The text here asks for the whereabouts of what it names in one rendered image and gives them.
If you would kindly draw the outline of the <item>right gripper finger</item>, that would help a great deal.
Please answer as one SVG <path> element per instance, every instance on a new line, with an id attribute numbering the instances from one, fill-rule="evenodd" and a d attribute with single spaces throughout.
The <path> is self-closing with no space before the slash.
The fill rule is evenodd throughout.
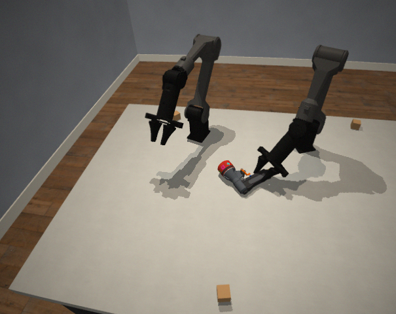
<path id="1" fill-rule="evenodd" d="M 161 139 L 161 145 L 165 145 L 170 135 L 176 130 L 175 126 L 171 124 L 163 125 L 163 134 Z"/>
<path id="2" fill-rule="evenodd" d="M 149 126 L 151 129 L 151 141 L 155 142 L 159 129 L 161 127 L 162 123 L 158 122 L 157 120 L 151 119 L 151 121 L 149 121 Z"/>

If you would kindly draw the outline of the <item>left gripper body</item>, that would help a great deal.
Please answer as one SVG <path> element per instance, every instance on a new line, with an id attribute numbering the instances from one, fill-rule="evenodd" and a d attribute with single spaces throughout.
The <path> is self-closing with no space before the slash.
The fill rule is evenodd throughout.
<path id="1" fill-rule="evenodd" d="M 270 152 L 268 152 L 264 147 L 259 147 L 257 150 L 261 154 L 265 155 L 266 159 L 279 170 L 282 177 L 288 176 L 289 173 L 281 164 L 288 155 L 282 153 L 276 146 Z"/>

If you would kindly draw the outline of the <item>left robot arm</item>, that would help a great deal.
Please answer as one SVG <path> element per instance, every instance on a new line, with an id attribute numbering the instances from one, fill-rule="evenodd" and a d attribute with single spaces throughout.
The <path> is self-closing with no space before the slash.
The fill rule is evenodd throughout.
<path id="1" fill-rule="evenodd" d="M 289 125 L 289 131 L 279 140 L 276 147 L 284 154 L 296 149 L 298 153 L 315 151 L 315 137 L 320 134 L 326 120 L 321 111 L 334 75 L 343 70 L 348 50 L 317 46 L 312 57 L 315 71 L 308 96 L 298 109 L 296 118 Z"/>

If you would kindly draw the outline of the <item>small tan cube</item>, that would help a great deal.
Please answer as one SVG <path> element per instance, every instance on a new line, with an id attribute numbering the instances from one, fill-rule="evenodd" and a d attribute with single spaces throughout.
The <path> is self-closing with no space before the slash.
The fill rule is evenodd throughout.
<path id="1" fill-rule="evenodd" d="M 217 285 L 218 302 L 230 302 L 230 285 Z"/>
<path id="2" fill-rule="evenodd" d="M 181 114 L 178 111 L 174 112 L 173 120 L 177 121 L 181 119 Z"/>
<path id="3" fill-rule="evenodd" d="M 359 130 L 360 126 L 361 126 L 361 121 L 360 120 L 356 120 L 356 119 L 352 120 L 351 129 Z"/>

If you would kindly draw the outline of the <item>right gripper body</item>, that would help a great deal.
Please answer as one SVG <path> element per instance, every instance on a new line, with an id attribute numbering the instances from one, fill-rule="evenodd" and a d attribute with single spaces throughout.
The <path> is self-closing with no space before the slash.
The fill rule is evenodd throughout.
<path id="1" fill-rule="evenodd" d="M 158 107 L 157 114 L 154 115 L 154 114 L 146 113 L 145 118 L 158 120 L 158 122 L 161 122 L 161 123 L 164 123 L 164 124 L 169 124 L 170 123 L 171 125 L 182 129 L 183 128 L 183 123 L 173 120 L 174 112 L 175 112 L 175 107 L 160 103 L 159 107 Z M 168 123 L 160 121 L 160 119 L 161 120 L 165 120 Z"/>

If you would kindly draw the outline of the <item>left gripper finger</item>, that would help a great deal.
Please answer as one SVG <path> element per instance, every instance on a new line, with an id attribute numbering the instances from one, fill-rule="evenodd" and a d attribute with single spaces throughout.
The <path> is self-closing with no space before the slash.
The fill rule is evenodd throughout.
<path id="1" fill-rule="evenodd" d="M 261 179 L 261 182 L 266 181 L 270 177 L 273 177 L 274 175 L 279 174 L 279 170 L 276 167 L 270 167 L 266 175 Z"/>
<path id="2" fill-rule="evenodd" d="M 257 166 L 254 170 L 254 174 L 259 172 L 266 164 L 268 163 L 268 160 L 266 159 L 265 155 L 261 155 L 258 157 L 258 162 L 257 162 Z"/>

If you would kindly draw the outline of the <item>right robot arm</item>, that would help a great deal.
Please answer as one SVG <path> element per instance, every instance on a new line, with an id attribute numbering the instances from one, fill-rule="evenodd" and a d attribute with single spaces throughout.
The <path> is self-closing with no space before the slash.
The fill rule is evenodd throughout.
<path id="1" fill-rule="evenodd" d="M 160 103 L 176 107 L 180 90 L 185 87 L 188 75 L 194 69 L 194 62 L 199 57 L 202 59 L 194 99 L 188 101 L 184 112 L 190 126 L 190 134 L 187 139 L 199 143 L 202 143 L 210 133 L 208 120 L 210 106 L 206 102 L 206 95 L 213 64 L 215 60 L 218 60 L 220 50 L 221 40 L 219 37 L 197 34 L 187 56 L 182 56 L 175 66 L 167 70 L 162 77 L 163 91 Z"/>

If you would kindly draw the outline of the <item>grey hose nozzle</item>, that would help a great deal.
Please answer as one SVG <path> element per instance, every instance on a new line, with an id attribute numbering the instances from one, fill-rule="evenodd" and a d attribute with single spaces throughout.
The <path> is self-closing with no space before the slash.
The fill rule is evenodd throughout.
<path id="1" fill-rule="evenodd" d="M 241 194 L 247 194 L 253 187 L 262 183 L 261 179 L 266 175 L 269 169 L 262 169 L 259 172 L 251 175 L 250 173 L 246 173 L 246 170 L 243 168 L 240 171 L 236 171 L 235 167 L 229 160 L 225 160 L 221 162 L 218 166 L 219 173 L 226 179 L 233 183 L 236 189 Z M 241 180 L 242 177 L 249 175 L 249 177 Z"/>

